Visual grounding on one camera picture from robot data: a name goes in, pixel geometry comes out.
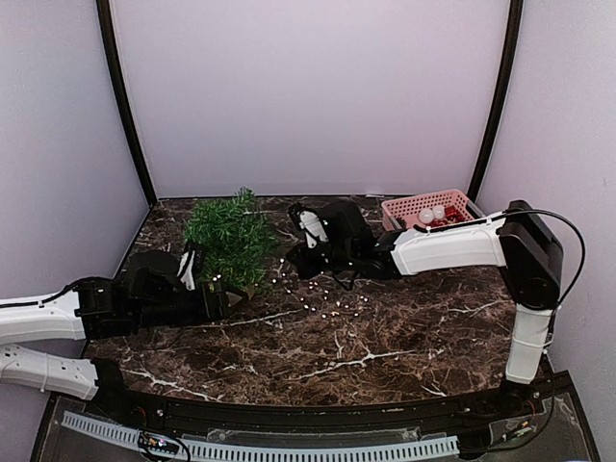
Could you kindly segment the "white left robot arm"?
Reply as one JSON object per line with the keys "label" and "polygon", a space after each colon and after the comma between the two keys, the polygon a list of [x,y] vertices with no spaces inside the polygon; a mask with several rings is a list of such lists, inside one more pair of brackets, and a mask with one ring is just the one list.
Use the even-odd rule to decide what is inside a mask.
{"label": "white left robot arm", "polygon": [[116,362],[70,359],[26,348],[43,340],[92,341],[135,335],[150,327],[186,327],[230,313],[220,275],[201,282],[196,250],[176,258],[160,250],[133,257],[115,278],[76,280],[52,295],[1,303],[1,379],[83,400],[97,399],[116,420],[136,411]]}

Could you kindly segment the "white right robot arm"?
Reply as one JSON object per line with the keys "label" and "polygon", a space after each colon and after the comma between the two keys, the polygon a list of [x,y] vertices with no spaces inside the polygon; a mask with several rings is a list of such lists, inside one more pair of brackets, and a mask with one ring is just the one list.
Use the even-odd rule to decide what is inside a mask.
{"label": "white right robot arm", "polygon": [[560,307],[564,250],[541,212],[523,200],[470,221],[413,225],[376,236],[359,207],[338,200],[319,209],[293,204],[288,215],[304,241],[287,254],[302,279],[328,272],[351,278],[399,280],[437,270],[488,269],[499,275],[515,305],[506,384],[492,394],[491,408],[514,416],[528,401]]}

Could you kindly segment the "small green christmas tree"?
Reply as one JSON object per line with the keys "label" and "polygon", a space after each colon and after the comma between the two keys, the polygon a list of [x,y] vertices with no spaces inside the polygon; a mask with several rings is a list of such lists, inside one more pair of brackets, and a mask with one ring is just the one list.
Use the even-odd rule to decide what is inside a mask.
{"label": "small green christmas tree", "polygon": [[269,260],[278,255],[280,242],[251,189],[242,187],[228,198],[198,201],[184,236],[204,247],[198,282],[221,277],[250,296],[272,292],[267,283]]}

